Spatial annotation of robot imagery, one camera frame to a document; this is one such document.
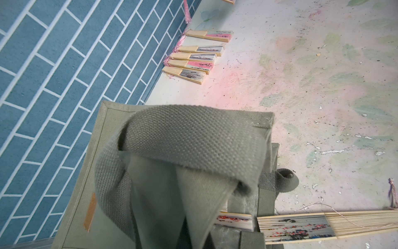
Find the olive green canvas tote bag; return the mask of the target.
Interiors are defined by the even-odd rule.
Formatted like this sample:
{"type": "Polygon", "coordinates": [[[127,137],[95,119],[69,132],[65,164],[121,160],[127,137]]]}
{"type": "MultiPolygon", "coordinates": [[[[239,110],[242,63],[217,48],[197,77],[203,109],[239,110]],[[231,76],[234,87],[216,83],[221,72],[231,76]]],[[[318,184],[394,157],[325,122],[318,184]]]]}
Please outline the olive green canvas tote bag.
{"type": "Polygon", "coordinates": [[[54,249],[264,249],[257,221],[298,177],[277,168],[275,116],[105,101],[54,249]]]}

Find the pink folding fan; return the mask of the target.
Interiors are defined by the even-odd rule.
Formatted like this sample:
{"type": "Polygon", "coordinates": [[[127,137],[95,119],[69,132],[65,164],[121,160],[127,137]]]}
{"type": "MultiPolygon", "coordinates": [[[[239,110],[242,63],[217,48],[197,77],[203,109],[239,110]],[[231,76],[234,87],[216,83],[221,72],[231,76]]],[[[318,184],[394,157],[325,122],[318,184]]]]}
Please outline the pink folding fan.
{"type": "Polygon", "coordinates": [[[214,61],[191,61],[171,59],[164,62],[165,66],[173,66],[188,70],[196,70],[209,74],[214,67],[214,61]]]}

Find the black patterned bamboo folding fan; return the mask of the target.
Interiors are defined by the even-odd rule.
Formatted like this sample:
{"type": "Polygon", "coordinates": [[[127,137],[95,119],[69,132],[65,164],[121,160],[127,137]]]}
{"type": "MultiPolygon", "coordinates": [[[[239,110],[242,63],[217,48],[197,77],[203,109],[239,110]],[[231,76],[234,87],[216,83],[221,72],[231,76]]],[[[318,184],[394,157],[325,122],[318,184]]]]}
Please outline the black patterned bamboo folding fan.
{"type": "Polygon", "coordinates": [[[164,73],[167,73],[169,75],[173,75],[182,79],[185,79],[187,81],[197,83],[201,85],[206,77],[205,72],[197,71],[197,70],[189,70],[189,69],[184,69],[184,68],[179,68],[179,67],[169,67],[165,66],[162,71],[164,73]]]}

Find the brown folding fan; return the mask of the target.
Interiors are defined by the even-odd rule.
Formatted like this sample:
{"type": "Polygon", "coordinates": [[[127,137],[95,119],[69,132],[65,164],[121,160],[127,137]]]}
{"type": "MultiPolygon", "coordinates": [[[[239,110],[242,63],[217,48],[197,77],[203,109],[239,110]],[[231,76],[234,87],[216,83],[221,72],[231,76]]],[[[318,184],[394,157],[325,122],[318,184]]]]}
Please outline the brown folding fan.
{"type": "Polygon", "coordinates": [[[188,60],[196,62],[211,62],[214,63],[217,59],[216,54],[192,54],[187,52],[175,52],[171,54],[174,60],[188,60]]]}

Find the white red-flecked fan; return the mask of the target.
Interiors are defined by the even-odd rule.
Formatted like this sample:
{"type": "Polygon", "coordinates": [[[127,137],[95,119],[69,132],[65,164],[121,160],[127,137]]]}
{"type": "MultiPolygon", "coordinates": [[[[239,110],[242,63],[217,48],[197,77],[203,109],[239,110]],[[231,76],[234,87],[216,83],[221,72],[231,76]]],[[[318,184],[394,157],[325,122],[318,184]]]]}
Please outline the white red-flecked fan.
{"type": "Polygon", "coordinates": [[[303,213],[258,217],[265,244],[346,239],[398,230],[398,191],[389,179],[392,205],[387,210],[303,213]]]}

